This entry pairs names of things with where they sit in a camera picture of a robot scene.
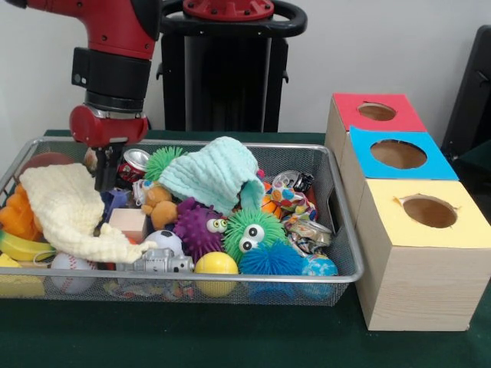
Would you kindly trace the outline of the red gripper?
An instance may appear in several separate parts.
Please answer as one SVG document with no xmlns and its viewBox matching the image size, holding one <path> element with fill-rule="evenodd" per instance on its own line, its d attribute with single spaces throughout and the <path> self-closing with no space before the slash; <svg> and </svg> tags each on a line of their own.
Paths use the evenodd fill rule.
<svg viewBox="0 0 491 368">
<path fill-rule="evenodd" d="M 124 144 L 139 143 L 148 131 L 148 119 L 144 113 L 118 113 L 85 104 L 72 110 L 69 125 L 75 141 L 97 148 L 94 188 L 98 192 L 114 187 Z"/>
</svg>

